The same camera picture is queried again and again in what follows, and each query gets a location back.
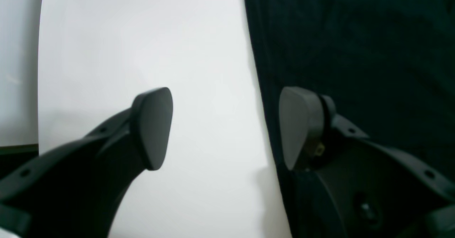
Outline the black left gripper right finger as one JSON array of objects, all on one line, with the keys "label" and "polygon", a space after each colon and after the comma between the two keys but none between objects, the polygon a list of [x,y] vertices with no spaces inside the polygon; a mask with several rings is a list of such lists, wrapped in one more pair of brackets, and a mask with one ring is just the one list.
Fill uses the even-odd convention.
[{"label": "black left gripper right finger", "polygon": [[286,167],[314,173],[343,238],[453,238],[454,183],[408,152],[382,146],[336,112],[331,97],[284,87],[279,125]]}]

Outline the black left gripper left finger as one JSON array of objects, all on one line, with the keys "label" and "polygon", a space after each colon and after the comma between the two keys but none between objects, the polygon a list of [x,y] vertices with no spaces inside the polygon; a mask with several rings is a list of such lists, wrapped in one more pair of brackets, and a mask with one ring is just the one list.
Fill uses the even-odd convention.
[{"label": "black left gripper left finger", "polygon": [[153,89],[81,139],[20,165],[1,179],[1,229],[21,238],[108,237],[131,183],[164,163],[172,115],[170,89]]}]

